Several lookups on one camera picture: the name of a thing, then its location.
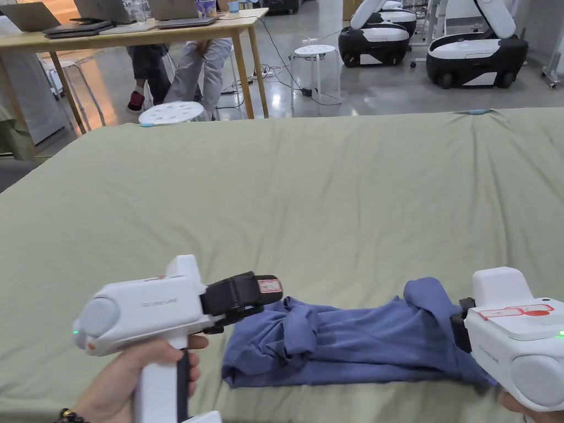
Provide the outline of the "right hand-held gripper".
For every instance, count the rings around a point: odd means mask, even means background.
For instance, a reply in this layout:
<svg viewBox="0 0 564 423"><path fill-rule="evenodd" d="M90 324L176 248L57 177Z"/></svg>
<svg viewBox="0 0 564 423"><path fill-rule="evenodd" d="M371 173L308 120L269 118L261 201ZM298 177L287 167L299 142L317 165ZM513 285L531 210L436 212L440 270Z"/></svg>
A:
<svg viewBox="0 0 564 423"><path fill-rule="evenodd" d="M563 410L563 303L535 298L517 269L473 274L474 297L451 316L458 348L529 409Z"/></svg>

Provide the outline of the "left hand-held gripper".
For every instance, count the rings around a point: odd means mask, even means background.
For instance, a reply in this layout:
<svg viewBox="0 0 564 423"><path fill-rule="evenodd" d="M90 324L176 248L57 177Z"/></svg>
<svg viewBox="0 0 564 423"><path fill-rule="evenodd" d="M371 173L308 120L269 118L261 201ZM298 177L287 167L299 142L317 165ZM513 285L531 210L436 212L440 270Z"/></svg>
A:
<svg viewBox="0 0 564 423"><path fill-rule="evenodd" d="M154 339L188 350L190 335L221 334L282 296L277 277L253 272L206 286L196 258L180 255L163 276L103 286L75 321L74 341L79 349L98 357ZM189 414L186 382L184 360L176 368L148 365L134 391L134 421L220 422L218 411Z"/></svg>

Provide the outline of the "person's right hand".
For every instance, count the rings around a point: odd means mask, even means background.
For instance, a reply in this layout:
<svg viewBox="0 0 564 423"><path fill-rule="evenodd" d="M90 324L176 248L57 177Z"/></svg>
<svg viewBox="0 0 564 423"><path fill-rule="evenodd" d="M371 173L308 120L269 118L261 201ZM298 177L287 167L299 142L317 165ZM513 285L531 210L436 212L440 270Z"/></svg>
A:
<svg viewBox="0 0 564 423"><path fill-rule="evenodd" d="M507 410L522 414L527 418L530 418L534 422L547 423L547 422L563 422L563 410L560 411L550 411L550 412L539 412L531 410L519 403L512 395L508 392L501 392L498 395L498 402Z"/></svg>

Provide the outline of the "person's left hand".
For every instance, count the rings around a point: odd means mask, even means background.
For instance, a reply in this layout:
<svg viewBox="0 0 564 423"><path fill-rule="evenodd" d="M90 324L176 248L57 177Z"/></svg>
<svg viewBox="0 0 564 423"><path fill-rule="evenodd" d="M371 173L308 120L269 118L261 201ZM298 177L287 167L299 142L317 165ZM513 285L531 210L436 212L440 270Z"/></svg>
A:
<svg viewBox="0 0 564 423"><path fill-rule="evenodd" d="M181 360L187 363L186 398L189 399L201 376L196 350L206 348L208 339L190 335L188 343L191 350L175 349L163 339L131 346L93 379L70 411L86 422L134 422L132 401L143 369L151 364L176 368Z"/></svg>

